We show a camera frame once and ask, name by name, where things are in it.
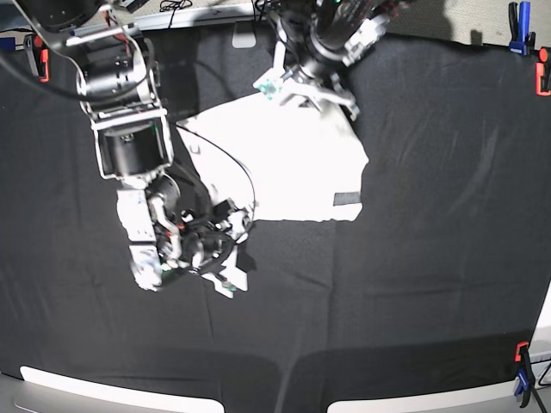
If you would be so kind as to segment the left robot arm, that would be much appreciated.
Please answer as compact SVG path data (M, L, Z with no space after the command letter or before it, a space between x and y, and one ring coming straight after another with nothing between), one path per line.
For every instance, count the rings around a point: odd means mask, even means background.
M407 1L255 1L254 11L272 28L271 67L253 88L284 106L327 104L360 114L341 72L359 62L387 32Z

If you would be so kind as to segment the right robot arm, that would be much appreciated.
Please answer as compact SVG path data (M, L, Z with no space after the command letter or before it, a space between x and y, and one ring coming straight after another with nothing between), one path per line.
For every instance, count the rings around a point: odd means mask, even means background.
M117 19L112 1L18 1L15 7L40 41L28 44L30 54L68 59L76 88L53 86L7 59L1 64L36 89L77 101L87 115L100 175L121 184L116 208L136 284L156 292L198 275L227 298L246 291L238 245L253 210L218 196L176 159L152 42Z

